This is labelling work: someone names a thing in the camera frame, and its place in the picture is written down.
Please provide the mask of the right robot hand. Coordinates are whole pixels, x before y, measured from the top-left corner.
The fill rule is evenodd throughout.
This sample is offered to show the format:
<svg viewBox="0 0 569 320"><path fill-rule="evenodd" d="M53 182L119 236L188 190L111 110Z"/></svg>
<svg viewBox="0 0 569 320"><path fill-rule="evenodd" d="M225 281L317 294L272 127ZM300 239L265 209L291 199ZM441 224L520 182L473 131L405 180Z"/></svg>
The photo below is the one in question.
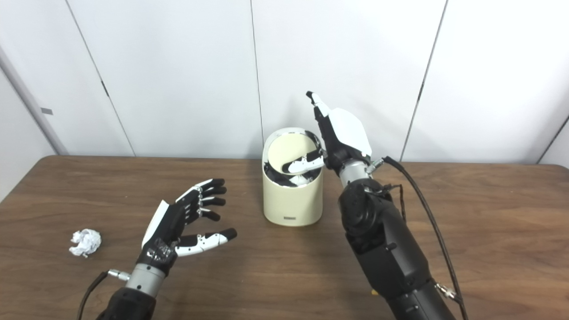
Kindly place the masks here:
<svg viewBox="0 0 569 320"><path fill-rule="evenodd" d="M331 109L312 91L305 95L313 105L321 144L316 150L283 164L282 172L300 174L326 167L339 175L347 164L354 161L368 167L372 163L372 148L362 122L344 109Z"/></svg>

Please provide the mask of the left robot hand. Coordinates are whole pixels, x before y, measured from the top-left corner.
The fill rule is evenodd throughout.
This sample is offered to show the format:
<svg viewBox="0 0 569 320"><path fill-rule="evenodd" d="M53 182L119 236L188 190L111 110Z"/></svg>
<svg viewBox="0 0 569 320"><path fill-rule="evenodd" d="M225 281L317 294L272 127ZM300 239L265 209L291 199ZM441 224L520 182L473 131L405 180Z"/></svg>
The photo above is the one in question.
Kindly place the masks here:
<svg viewBox="0 0 569 320"><path fill-rule="evenodd" d="M199 218L219 221L220 215L209 207L224 206L226 201L219 196L225 193L225 180L214 178L193 185L173 203L162 200L145 231L136 264L149 265L168 276L178 257L203 253L235 239L234 228L183 235Z"/></svg>

